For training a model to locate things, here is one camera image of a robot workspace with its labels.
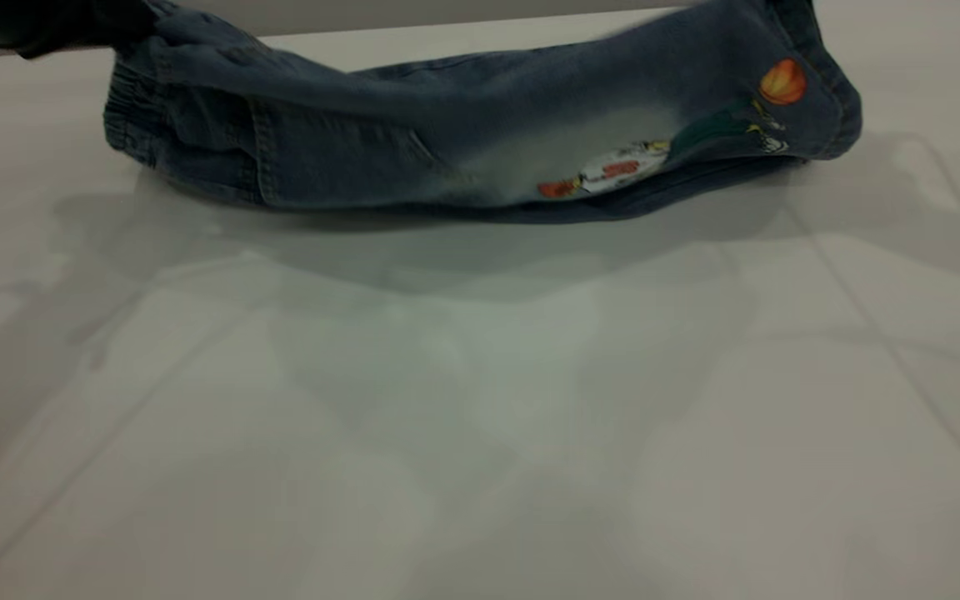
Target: cartoon character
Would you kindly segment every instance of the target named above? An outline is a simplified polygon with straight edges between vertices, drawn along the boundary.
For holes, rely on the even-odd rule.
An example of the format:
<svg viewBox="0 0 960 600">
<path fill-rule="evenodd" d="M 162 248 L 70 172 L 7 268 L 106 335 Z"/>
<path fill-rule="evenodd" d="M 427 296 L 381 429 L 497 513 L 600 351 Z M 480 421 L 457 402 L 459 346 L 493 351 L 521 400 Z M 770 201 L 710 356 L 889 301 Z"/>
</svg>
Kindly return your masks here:
<svg viewBox="0 0 960 600">
<path fill-rule="evenodd" d="M 662 170 L 669 148 L 669 142 L 664 141 L 636 142 L 591 160 L 575 178 L 542 183 L 538 190 L 544 198 L 568 198 L 580 190 L 606 193 Z"/>
<path fill-rule="evenodd" d="M 803 99 L 807 92 L 807 76 L 793 58 L 784 58 L 762 77 L 758 92 L 766 103 L 789 106 Z M 538 192 L 544 198 L 570 198 L 586 193 L 606 193 L 629 183 L 641 181 L 662 171 L 670 161 L 688 153 L 698 145 L 717 138 L 757 137 L 764 153 L 783 153 L 788 142 L 773 136 L 786 127 L 777 121 L 755 97 L 746 97 L 709 117 L 686 126 L 671 142 L 637 142 L 630 147 L 605 153 L 590 161 L 572 179 L 541 183 Z"/>
</svg>

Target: denim pants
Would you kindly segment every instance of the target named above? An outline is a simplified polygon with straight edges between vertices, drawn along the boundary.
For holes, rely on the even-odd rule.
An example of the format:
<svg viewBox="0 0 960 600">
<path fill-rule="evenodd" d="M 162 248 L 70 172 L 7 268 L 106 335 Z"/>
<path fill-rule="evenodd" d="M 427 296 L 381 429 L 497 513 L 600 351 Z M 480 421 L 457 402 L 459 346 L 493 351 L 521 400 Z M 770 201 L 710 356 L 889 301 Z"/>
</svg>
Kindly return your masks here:
<svg viewBox="0 0 960 600">
<path fill-rule="evenodd" d="M 150 4 L 156 33 L 117 47 L 107 140 L 235 204 L 624 219 L 861 132 L 811 0 L 710 0 L 595 42 L 362 72 Z"/>
</svg>

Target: children's jeans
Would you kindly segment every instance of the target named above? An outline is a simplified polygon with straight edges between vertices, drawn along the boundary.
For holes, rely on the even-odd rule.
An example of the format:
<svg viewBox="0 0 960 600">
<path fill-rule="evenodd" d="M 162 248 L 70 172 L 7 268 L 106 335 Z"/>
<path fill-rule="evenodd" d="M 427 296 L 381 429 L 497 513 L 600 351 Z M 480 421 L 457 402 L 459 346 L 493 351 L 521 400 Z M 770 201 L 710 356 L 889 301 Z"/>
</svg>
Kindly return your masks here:
<svg viewBox="0 0 960 600">
<path fill-rule="evenodd" d="M 150 2 L 117 47 L 112 147 L 277 210 L 488 221 L 636 217 L 861 132 L 810 0 L 712 0 L 596 42 L 339 72 Z"/>
</svg>

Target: white surface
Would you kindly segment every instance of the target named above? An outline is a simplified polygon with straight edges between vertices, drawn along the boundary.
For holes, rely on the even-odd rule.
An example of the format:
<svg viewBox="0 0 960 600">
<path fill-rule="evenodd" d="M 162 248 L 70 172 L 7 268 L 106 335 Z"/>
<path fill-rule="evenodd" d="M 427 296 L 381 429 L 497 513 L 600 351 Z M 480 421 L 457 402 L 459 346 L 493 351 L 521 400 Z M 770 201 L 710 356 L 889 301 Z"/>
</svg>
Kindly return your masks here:
<svg viewBox="0 0 960 600">
<path fill-rule="evenodd" d="M 960 3 L 820 12 L 850 155 L 579 227 L 195 202 L 0 58 L 0 600 L 960 600 Z"/>
</svg>

